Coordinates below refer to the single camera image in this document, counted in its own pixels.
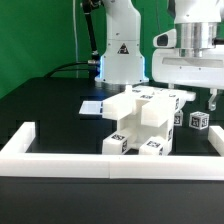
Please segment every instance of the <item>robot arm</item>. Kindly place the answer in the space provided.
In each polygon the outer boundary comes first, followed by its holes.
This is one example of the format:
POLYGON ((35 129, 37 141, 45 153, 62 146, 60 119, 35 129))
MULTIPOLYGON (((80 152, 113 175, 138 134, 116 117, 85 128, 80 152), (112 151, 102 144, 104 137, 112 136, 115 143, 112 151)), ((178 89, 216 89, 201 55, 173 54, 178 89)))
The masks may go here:
POLYGON ((175 18, 175 27, 154 39, 154 46, 160 49, 153 55, 153 78, 170 86, 211 89, 208 108, 214 110, 219 90, 224 89, 224 48, 218 46, 224 40, 217 38, 224 1, 169 0, 168 11, 175 18))
MULTIPOLYGON (((108 88, 137 85, 148 82, 144 74, 144 57, 141 55, 141 16, 131 0, 84 0, 86 16, 100 5, 104 5, 107 18, 107 48, 100 62, 100 75, 96 77, 98 86, 108 88)), ((92 41, 92 50, 96 45, 92 41)))

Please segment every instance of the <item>black tabletop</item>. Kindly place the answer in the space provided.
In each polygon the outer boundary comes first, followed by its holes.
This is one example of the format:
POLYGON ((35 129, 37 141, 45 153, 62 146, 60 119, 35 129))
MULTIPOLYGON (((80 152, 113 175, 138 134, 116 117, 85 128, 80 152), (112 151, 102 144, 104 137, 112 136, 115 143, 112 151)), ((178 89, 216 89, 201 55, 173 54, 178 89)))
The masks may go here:
MULTIPOLYGON (((187 89, 197 99, 183 109, 172 154, 218 156, 207 141, 208 129, 188 127, 191 112, 205 112, 209 91, 187 89)), ((0 100, 1 147, 24 121, 35 121, 37 138, 29 153, 100 154, 116 122, 80 115, 79 109, 83 100, 117 93, 88 79, 31 79, 0 100)), ((224 127, 223 102, 221 96, 217 110, 206 111, 211 125, 224 127)), ((0 223, 222 223, 223 189, 218 181, 1 177, 0 223)))

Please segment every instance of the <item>white card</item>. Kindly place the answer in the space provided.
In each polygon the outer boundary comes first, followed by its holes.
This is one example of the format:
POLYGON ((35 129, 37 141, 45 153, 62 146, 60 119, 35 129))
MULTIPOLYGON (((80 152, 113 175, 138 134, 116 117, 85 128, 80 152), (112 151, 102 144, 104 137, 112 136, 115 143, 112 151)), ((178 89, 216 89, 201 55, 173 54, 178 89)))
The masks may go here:
POLYGON ((83 101, 79 114, 102 115, 102 101, 83 101))

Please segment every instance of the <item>white cable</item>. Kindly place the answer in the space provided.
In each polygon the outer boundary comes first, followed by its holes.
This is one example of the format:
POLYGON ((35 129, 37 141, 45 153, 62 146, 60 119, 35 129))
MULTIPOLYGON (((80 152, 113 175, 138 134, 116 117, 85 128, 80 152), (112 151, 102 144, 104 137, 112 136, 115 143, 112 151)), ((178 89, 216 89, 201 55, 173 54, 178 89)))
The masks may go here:
POLYGON ((76 0, 73 0, 73 23, 74 23, 74 36, 75 36, 75 58, 79 61, 79 50, 78 50, 78 35, 77 35, 77 24, 76 24, 76 0))

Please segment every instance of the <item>black cable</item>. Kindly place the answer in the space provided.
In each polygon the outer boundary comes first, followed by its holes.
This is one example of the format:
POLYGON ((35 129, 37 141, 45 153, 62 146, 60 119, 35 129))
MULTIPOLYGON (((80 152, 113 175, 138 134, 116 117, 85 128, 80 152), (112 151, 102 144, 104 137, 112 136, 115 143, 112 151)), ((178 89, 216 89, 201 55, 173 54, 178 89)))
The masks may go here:
POLYGON ((58 69, 58 70, 54 70, 52 72, 47 73, 44 77, 45 78, 50 78, 54 73, 56 72, 69 72, 69 71, 89 71, 89 69, 87 68, 80 68, 80 69, 58 69))
POLYGON ((224 39, 221 38, 214 38, 213 45, 224 45, 224 39))
POLYGON ((72 62, 72 63, 61 65, 61 66, 55 68, 54 70, 67 68, 67 67, 75 66, 75 65, 88 65, 88 62, 87 61, 72 62))
POLYGON ((95 38, 94 29, 93 29, 91 14, 85 14, 85 18, 86 18, 86 23, 87 23, 88 33, 89 33, 90 46, 92 49, 92 59, 99 60, 100 56, 97 50, 96 38, 95 38))
POLYGON ((59 71, 60 69, 71 67, 71 66, 76 66, 76 65, 88 65, 88 62, 87 61, 86 62, 85 61, 72 62, 72 63, 61 65, 61 66, 53 69, 52 71, 48 72, 46 75, 44 75, 44 77, 46 77, 46 78, 51 77, 55 72, 59 71))

